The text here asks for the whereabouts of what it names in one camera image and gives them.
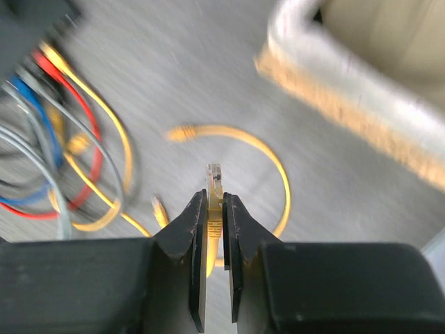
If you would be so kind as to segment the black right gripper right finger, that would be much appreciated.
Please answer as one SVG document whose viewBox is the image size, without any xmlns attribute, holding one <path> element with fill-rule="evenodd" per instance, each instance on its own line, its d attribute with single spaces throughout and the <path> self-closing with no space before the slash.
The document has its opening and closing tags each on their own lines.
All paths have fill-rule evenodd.
<svg viewBox="0 0 445 334">
<path fill-rule="evenodd" d="M 230 193 L 223 237 L 239 333 L 444 332 L 444 293 L 409 244 L 283 242 Z"/>
</svg>

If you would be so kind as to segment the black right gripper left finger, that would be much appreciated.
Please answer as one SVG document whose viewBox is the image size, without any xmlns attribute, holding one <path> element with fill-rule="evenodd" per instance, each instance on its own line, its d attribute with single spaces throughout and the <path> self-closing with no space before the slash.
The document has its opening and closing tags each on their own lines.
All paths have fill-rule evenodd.
<svg viewBox="0 0 445 334">
<path fill-rule="evenodd" d="M 202 333 L 207 195 L 152 237 L 1 242 L 2 333 Z"/>
</svg>

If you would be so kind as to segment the woven wicker basket with liner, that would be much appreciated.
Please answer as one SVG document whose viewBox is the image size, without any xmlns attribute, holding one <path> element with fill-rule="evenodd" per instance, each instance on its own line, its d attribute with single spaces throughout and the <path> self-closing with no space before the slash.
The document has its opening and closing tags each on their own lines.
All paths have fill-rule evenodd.
<svg viewBox="0 0 445 334">
<path fill-rule="evenodd" d="M 317 1 L 279 1 L 259 74 L 444 188 L 444 112 L 380 74 L 313 22 Z"/>
</svg>

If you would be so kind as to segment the black network switch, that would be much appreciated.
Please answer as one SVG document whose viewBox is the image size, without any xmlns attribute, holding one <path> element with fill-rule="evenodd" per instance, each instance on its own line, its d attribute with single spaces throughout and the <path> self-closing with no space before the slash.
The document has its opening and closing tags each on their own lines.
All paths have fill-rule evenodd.
<svg viewBox="0 0 445 334">
<path fill-rule="evenodd" d="M 64 34 L 80 16 L 73 1 L 2 1 L 1 81 L 9 79 L 41 41 Z"/>
</svg>

